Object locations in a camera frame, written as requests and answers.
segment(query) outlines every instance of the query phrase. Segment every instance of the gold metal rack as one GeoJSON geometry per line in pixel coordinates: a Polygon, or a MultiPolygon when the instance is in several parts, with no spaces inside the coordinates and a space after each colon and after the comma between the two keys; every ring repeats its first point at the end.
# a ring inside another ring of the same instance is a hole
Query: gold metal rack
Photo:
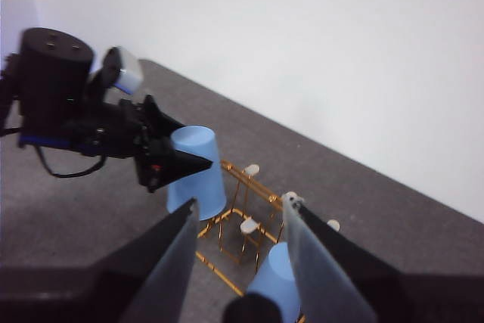
{"type": "MultiPolygon", "coordinates": [[[[282,200],[281,198],[276,195],[273,191],[271,191],[269,188],[265,187],[263,184],[260,182],[256,181],[252,176],[247,175],[244,173],[242,169],[237,168],[234,166],[234,164],[228,162],[227,160],[221,160],[220,162],[221,168],[228,172],[230,175],[234,176],[237,179],[237,189],[235,191],[234,199],[231,203],[231,207],[228,208],[226,211],[218,214],[217,216],[212,217],[208,223],[206,224],[206,227],[203,228],[199,233],[198,233],[198,238],[204,238],[206,235],[213,229],[214,226],[218,225],[219,226],[219,249],[222,252],[227,253],[234,261],[237,263],[240,262],[240,258],[235,257],[233,254],[229,253],[227,250],[222,248],[221,241],[222,241],[222,234],[223,234],[223,229],[222,229],[222,222],[224,219],[228,219],[232,214],[239,215],[239,217],[242,218],[242,220],[250,218],[245,212],[245,207],[247,204],[247,192],[249,189],[256,193],[259,197],[261,197],[264,201],[269,203],[272,207],[277,212],[282,212],[282,200]],[[235,208],[235,200],[237,198],[237,193],[239,192],[240,184],[244,184],[247,187],[245,196],[244,196],[244,208],[243,210],[240,210],[238,208],[235,208]]],[[[274,217],[275,213],[272,213],[270,218],[272,219],[274,217]]],[[[267,231],[267,229],[262,226],[262,224],[259,223],[259,225],[256,228],[260,236],[265,237],[271,241],[273,244],[277,244],[279,242],[279,239],[281,238],[282,230],[284,229],[284,223],[281,222],[279,225],[279,231],[278,231],[278,236],[275,237],[273,234],[267,231]]],[[[215,275],[217,275],[222,281],[224,281],[225,284],[227,284],[238,296],[242,297],[244,295],[244,291],[240,289],[227,275],[225,275],[222,271],[220,271],[212,262],[210,262],[200,251],[196,252],[197,258],[205,264],[215,275]]],[[[258,267],[258,261],[259,261],[259,250],[257,250],[257,256],[256,256],[256,270],[258,267]]],[[[304,323],[306,321],[306,318],[304,315],[301,315],[297,321],[297,323],[304,323]]]]}

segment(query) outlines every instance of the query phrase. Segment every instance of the carpeted floor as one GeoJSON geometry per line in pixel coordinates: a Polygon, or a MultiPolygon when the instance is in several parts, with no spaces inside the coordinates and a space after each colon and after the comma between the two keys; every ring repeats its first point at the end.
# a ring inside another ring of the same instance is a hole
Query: carpeted floor
{"type": "MultiPolygon", "coordinates": [[[[484,274],[484,225],[292,132],[227,98],[143,61],[138,95],[155,96],[160,108],[187,124],[217,133],[220,154],[237,166],[258,163],[259,180],[278,194],[296,191],[322,219],[335,218],[341,233],[408,272],[484,274]]],[[[110,100],[122,97],[110,92],[110,100]]],[[[17,122],[12,117],[10,124],[17,122]]],[[[81,170],[89,158],[49,151],[59,172],[81,170]]],[[[226,192],[234,191],[225,176],[226,192]]],[[[3,266],[79,266],[130,241],[167,214],[166,191],[148,194],[137,183],[132,160],[108,160],[100,172],[55,179],[32,148],[15,136],[2,140],[3,266]]],[[[254,196],[251,213],[262,213],[254,196]]],[[[227,244],[239,246],[234,222],[227,244]]],[[[217,249],[216,234],[199,249],[241,285],[253,276],[253,254],[236,266],[217,249]]],[[[181,321],[219,321],[235,295],[195,260],[181,321]]]]}

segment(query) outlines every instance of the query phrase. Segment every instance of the light blue cup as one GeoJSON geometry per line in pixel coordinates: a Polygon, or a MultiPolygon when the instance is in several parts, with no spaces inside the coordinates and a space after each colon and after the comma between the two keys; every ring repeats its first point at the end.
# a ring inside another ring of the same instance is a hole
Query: light blue cup
{"type": "Polygon", "coordinates": [[[166,208],[172,213],[195,197],[198,199],[200,221],[216,216],[225,208],[227,197],[215,133],[205,126],[184,126],[176,129],[171,139],[176,150],[204,157],[213,164],[207,170],[170,183],[166,208]]]}
{"type": "Polygon", "coordinates": [[[259,293],[276,303],[283,323],[294,323],[301,310],[287,243],[274,245],[262,263],[247,293],[259,293]]]}

